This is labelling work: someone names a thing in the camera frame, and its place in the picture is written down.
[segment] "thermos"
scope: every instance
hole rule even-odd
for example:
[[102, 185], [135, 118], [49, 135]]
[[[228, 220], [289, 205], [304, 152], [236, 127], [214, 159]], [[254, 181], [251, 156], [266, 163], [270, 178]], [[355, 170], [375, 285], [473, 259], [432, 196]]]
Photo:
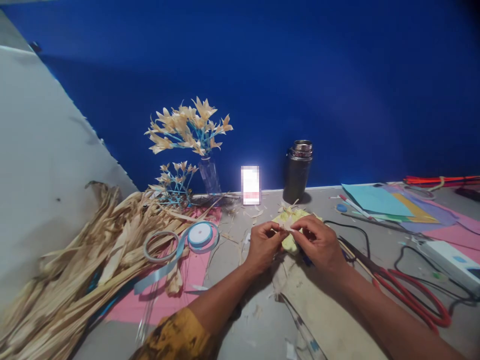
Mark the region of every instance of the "thermos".
[[310, 165], [312, 164], [312, 142], [308, 140], [297, 140], [286, 154], [285, 167], [285, 188], [283, 189], [283, 200], [293, 204], [302, 197], [307, 187]]

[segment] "yellow sleeve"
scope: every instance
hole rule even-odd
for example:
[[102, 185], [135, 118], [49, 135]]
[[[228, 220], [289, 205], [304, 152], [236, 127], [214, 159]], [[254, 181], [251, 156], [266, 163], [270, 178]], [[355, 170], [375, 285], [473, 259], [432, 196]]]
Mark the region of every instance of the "yellow sleeve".
[[211, 335], [188, 307], [164, 317], [130, 360], [209, 359], [213, 351]]

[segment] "scissors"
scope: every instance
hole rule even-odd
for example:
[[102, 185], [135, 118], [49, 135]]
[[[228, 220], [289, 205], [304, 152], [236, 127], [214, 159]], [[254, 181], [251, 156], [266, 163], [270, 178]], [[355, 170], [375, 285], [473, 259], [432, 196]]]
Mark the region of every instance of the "scissors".
[[[415, 312], [415, 314], [417, 314], [435, 334], [439, 334], [437, 326], [442, 328], [448, 328], [450, 326], [452, 323], [452, 318], [450, 317], [449, 312], [441, 303], [441, 301], [422, 283], [415, 280], [411, 276], [401, 273], [400, 271], [394, 269], [386, 270], [383, 267], [378, 266], [343, 237], [341, 238], [341, 241], [355, 255], [356, 259], [362, 262], [370, 270], [374, 276], [371, 282], [378, 290], [380, 290], [380, 283], [385, 289], [395, 295], [397, 299]], [[396, 278], [405, 280], [420, 290], [435, 305], [440, 316], [435, 316], [433, 313], [431, 313], [425, 306], [415, 299], [413, 294], [407, 290]]]

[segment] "clear vase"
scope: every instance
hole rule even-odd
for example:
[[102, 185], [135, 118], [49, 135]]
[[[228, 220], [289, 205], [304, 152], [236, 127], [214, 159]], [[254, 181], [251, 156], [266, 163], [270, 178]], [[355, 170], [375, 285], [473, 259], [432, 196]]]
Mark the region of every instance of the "clear vase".
[[206, 193], [209, 195], [221, 193], [219, 175], [214, 159], [211, 156], [202, 157], [200, 163], [198, 163], [198, 168], [200, 169], [201, 178], [205, 184]]

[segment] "left hand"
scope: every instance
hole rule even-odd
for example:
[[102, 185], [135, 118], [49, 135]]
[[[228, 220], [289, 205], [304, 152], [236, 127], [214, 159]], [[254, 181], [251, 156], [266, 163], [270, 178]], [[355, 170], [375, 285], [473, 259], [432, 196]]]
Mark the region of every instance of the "left hand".
[[273, 221], [264, 222], [251, 228], [250, 249], [245, 265], [258, 274], [267, 270], [282, 245], [282, 241], [289, 235], [280, 225]]

